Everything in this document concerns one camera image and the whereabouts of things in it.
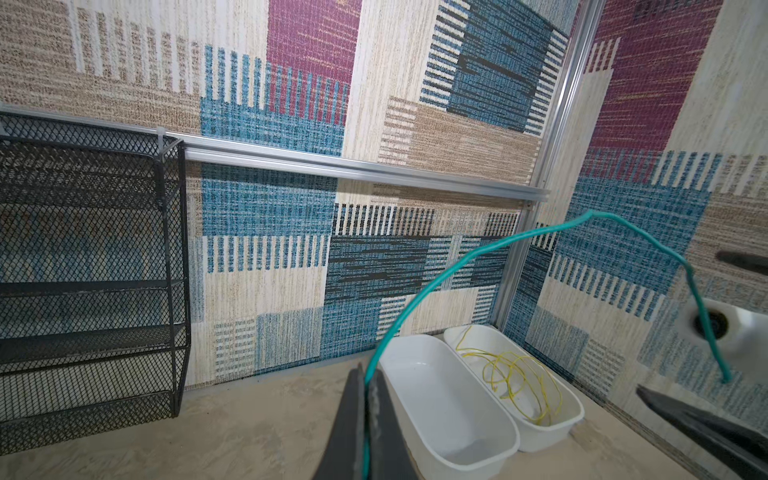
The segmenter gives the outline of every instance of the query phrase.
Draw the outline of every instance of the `metal mesh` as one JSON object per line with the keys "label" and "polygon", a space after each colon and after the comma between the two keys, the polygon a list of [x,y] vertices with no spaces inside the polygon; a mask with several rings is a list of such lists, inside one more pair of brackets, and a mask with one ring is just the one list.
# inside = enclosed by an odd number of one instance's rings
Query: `metal mesh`
{"label": "metal mesh", "polygon": [[0,455],[178,414],[184,195],[173,138],[0,113]]}

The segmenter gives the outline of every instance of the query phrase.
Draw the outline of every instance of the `teal cable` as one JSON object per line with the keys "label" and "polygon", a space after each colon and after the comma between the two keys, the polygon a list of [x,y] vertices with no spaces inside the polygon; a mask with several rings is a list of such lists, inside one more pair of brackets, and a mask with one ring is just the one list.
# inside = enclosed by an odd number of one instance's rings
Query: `teal cable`
{"label": "teal cable", "polygon": [[[379,346],[376,347],[376,351],[373,353],[371,362],[368,364],[368,369],[366,370],[366,389],[368,387],[368,384],[371,381],[371,378],[373,378],[373,373],[376,371],[376,367],[379,364],[379,360],[381,359],[381,356],[384,353],[384,350],[386,349],[389,342],[391,342],[392,339],[395,337],[397,332],[400,331],[400,327],[402,327],[402,324],[406,321],[406,319],[408,319],[408,317],[413,312],[413,310],[415,310],[415,308],[419,306],[419,304],[426,298],[427,295],[429,295],[441,283],[446,281],[451,275],[458,272],[464,265],[466,265],[476,257],[485,255],[486,253],[491,253],[492,251],[498,250],[500,248],[504,248],[507,245],[510,245],[514,242],[525,240],[526,238],[537,237],[539,235],[545,235],[547,233],[555,233],[555,232],[561,232],[563,230],[568,230],[569,228],[577,227],[582,223],[589,221],[591,218],[607,218],[621,225],[624,225],[630,230],[636,233],[639,233],[640,236],[643,237],[645,240],[648,240],[648,242],[650,242],[651,245],[656,247],[661,252],[664,252],[670,257],[674,258],[680,265],[683,266],[683,268],[685,269],[685,277],[688,282],[688,287],[690,288],[690,292],[694,296],[694,299],[696,300],[696,305],[699,307],[699,320],[701,321],[701,326],[704,330],[704,337],[707,339],[707,342],[710,344],[710,349],[712,350],[712,356],[715,358],[715,361],[717,361],[717,365],[720,367],[720,371],[723,373],[723,383],[730,382],[732,378],[730,374],[730,369],[728,368],[728,364],[725,362],[722,355],[720,355],[720,349],[717,348],[717,341],[715,340],[715,335],[714,335],[714,332],[712,331],[712,323],[710,322],[710,315],[707,312],[707,308],[704,306],[704,301],[701,299],[701,295],[699,294],[699,289],[696,287],[696,282],[694,281],[694,268],[690,265],[690,263],[688,263],[688,261],[685,260],[679,253],[675,252],[669,247],[662,245],[661,242],[659,240],[656,240],[650,233],[626,221],[624,218],[619,217],[616,214],[611,214],[609,212],[598,212],[595,210],[589,210],[584,215],[581,215],[580,217],[576,217],[569,222],[561,223],[560,225],[552,225],[550,227],[537,228],[534,230],[529,230],[527,232],[517,233],[515,235],[512,235],[511,237],[502,238],[501,240],[498,240],[494,243],[490,243],[483,247],[475,248],[474,250],[464,255],[454,265],[445,269],[443,273],[440,273],[440,275],[438,275],[437,278],[435,278],[432,282],[430,282],[429,285],[424,287],[424,289],[421,292],[419,292],[419,294],[416,295],[416,297],[413,300],[410,301],[410,303],[405,307],[402,313],[400,313],[400,316],[397,317],[397,320],[395,320],[392,326],[389,327],[389,330],[387,330],[387,333],[384,335],[384,338],[382,338],[382,341],[379,343]],[[363,456],[364,457],[363,458],[363,478],[368,478],[370,455],[368,450],[367,439],[366,439],[366,445],[364,448],[364,454],[365,455]]]}

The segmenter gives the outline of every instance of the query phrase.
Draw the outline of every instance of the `white plastic bin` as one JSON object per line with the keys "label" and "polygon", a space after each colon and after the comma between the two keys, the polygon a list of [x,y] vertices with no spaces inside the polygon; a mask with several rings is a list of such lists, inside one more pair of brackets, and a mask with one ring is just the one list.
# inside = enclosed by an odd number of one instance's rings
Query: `white plastic bin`
{"label": "white plastic bin", "polygon": [[517,452],[515,421],[439,339],[392,339],[380,364],[406,444],[427,480],[487,480]]}
{"label": "white plastic bin", "polygon": [[[513,352],[520,356],[530,356],[531,354],[520,348],[520,346],[515,342],[512,342],[503,333],[490,326],[456,326],[447,329],[443,333],[445,343],[450,346],[453,353],[456,354],[464,364],[469,366],[480,382],[485,385],[485,388],[497,398],[504,396],[507,392],[506,388],[499,388],[497,392],[494,392],[491,386],[482,379],[482,370],[487,364],[484,359],[472,356],[461,357],[460,353],[455,351],[456,345],[461,341],[465,332],[467,332],[467,336],[464,337],[461,348],[470,347],[481,349],[495,355],[500,355],[504,352]],[[554,380],[558,383],[560,391],[562,392],[563,404],[560,412],[551,420],[549,426],[539,426],[530,422],[517,410],[517,408],[515,408],[515,405],[512,404],[511,400],[500,399],[502,405],[504,405],[504,407],[512,414],[518,424],[520,430],[520,450],[522,452],[538,452],[539,450],[546,449],[547,447],[560,442],[568,436],[568,432],[571,431],[573,424],[584,418],[584,406],[581,404],[578,397],[563,382],[561,382],[560,379],[555,378]],[[530,382],[530,384],[535,389],[538,389],[538,394],[540,395],[541,386],[539,383],[534,381]],[[519,386],[520,385],[513,385],[512,388],[515,389]],[[547,388],[550,405],[553,402],[559,402],[560,397],[557,395],[554,387],[551,386],[551,383],[545,383],[545,388]],[[535,418],[541,414],[541,412],[538,411],[536,399],[532,398],[530,390],[524,389],[515,397],[515,401],[528,416]]]}

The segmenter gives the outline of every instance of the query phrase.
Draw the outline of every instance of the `yellow wire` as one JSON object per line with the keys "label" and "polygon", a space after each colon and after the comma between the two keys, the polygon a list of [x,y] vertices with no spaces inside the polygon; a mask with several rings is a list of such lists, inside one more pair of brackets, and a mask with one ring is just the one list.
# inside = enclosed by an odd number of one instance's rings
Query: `yellow wire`
{"label": "yellow wire", "polygon": [[[458,344],[456,345],[456,352],[466,352],[462,353],[462,357],[478,357],[480,359],[483,359],[486,361],[486,364],[483,366],[481,375],[484,382],[488,383],[491,386],[491,389],[496,392],[498,387],[497,385],[499,383],[504,383],[507,386],[507,393],[503,395],[502,399],[509,399],[510,402],[512,402],[512,405],[515,406],[515,408],[518,410],[518,412],[521,413],[526,419],[528,419],[530,422],[533,422],[535,425],[540,425],[541,421],[545,418],[549,417],[549,425],[552,424],[552,421],[554,418],[558,416],[560,413],[562,406],[563,406],[563,393],[560,390],[560,386],[555,381],[552,374],[542,365],[537,359],[535,359],[532,356],[526,355],[526,356],[520,356],[517,353],[514,352],[503,352],[501,354],[495,354],[486,352],[482,349],[477,349],[474,347],[465,347],[461,348],[462,343],[464,343],[464,340],[467,337],[467,333],[469,333],[469,330],[472,328],[472,326],[469,326],[467,330],[464,331],[464,335],[462,335],[462,338],[458,341]],[[511,355],[514,356],[514,358],[507,358],[505,355]],[[534,370],[534,367],[528,364],[528,361],[532,361],[534,366],[538,366],[539,369],[546,374],[546,376],[549,378],[549,381],[554,385],[554,388],[558,391],[558,395],[560,397],[560,401],[558,402],[558,407],[554,412],[552,412],[552,409],[549,404],[549,398],[547,397],[547,389],[545,388],[545,375],[537,375],[536,371]],[[536,393],[536,390],[533,388],[533,385],[528,381],[528,376],[526,375],[525,370],[521,368],[518,365],[518,362],[521,362],[522,365],[527,367],[533,376],[538,380],[538,384],[541,390],[541,399],[539,398],[539,395]],[[503,366],[507,367],[507,373],[505,374],[501,368],[499,368],[499,363],[501,363]],[[491,377],[490,379],[486,376],[486,370],[488,367],[491,367]],[[495,380],[495,373],[498,371],[498,373],[502,376],[502,379]],[[520,386],[520,388],[513,392],[512,386],[510,384],[510,378],[513,374],[518,373],[522,377],[523,384]],[[518,406],[517,402],[515,401],[515,397],[523,391],[525,387],[528,387],[531,390],[531,393],[533,394],[533,397],[536,399],[536,402],[538,404],[538,411],[541,412],[541,414],[536,417],[532,418],[528,414],[522,411],[522,409]]]}

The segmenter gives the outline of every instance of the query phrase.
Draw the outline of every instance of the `black mesh shelf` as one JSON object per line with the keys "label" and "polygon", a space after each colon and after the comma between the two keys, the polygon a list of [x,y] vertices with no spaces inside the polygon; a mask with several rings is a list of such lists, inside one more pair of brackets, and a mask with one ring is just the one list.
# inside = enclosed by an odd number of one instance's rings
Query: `black mesh shelf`
{"label": "black mesh shelf", "polygon": [[0,112],[0,455],[178,415],[184,146]]}
{"label": "black mesh shelf", "polygon": [[[171,280],[170,285],[184,279]],[[74,293],[120,292],[122,290],[159,290],[166,280],[128,280],[123,282],[19,282],[0,283],[0,296],[66,295]]]}
{"label": "black mesh shelf", "polygon": [[[184,325],[177,323],[173,328],[175,337]],[[64,359],[87,353],[119,353],[126,349],[170,346],[170,341],[168,325],[24,336],[0,340],[0,363]]]}

